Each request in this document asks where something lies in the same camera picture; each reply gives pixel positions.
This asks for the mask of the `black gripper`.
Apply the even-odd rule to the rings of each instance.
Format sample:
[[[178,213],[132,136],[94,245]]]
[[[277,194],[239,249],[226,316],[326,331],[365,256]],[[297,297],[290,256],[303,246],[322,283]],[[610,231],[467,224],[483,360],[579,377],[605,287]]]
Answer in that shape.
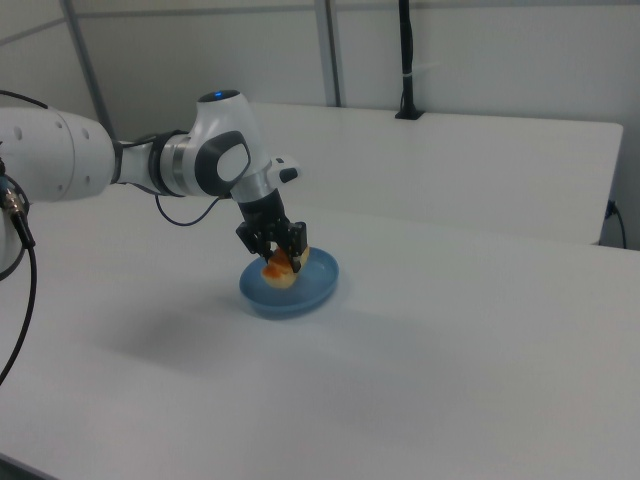
[[[238,204],[243,222],[236,234],[251,254],[268,260],[268,241],[283,241],[282,250],[292,271],[302,268],[302,258],[307,250],[307,225],[291,223],[286,217],[284,204],[278,190],[252,202]]]

